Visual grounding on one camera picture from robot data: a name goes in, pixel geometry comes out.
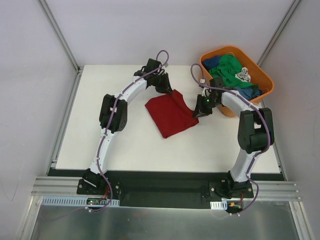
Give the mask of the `red t shirt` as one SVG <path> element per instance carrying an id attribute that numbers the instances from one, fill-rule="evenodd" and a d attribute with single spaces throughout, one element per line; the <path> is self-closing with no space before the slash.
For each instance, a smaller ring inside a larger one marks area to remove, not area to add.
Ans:
<path id="1" fill-rule="evenodd" d="M 194 112 L 186 105 L 183 95 L 176 89 L 172 94 L 151 98 L 145 107 L 164 139 L 199 123 L 193 117 Z"/>

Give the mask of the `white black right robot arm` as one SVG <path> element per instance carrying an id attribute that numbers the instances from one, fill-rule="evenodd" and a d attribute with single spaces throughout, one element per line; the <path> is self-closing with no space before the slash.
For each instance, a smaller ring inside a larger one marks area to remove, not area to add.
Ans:
<path id="1" fill-rule="evenodd" d="M 202 93 L 197 95 L 193 118 L 211 115 L 213 108 L 229 108 L 239 118 L 237 141 L 240 151 L 229 174 L 232 181 L 225 184 L 225 192 L 237 197 L 243 191 L 241 182 L 250 179 L 252 168 L 261 154 L 274 142 L 273 117 L 269 108 L 259 108 L 246 100 L 237 90 L 222 85 L 221 80 L 195 81 Z"/>

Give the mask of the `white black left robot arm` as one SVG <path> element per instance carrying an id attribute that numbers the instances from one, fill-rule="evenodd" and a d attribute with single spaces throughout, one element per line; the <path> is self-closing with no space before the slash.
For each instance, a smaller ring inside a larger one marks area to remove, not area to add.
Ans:
<path id="1" fill-rule="evenodd" d="M 150 58 L 145 66 L 133 74 L 128 86 L 117 94 L 106 94 L 103 97 L 99 113 L 100 142 L 89 167 L 92 173 L 101 175 L 107 171 L 110 151 L 116 136 L 127 125 L 128 106 L 135 97 L 148 87 L 154 87 L 160 94 L 173 93 L 169 75 L 164 67 L 164 63 Z"/>

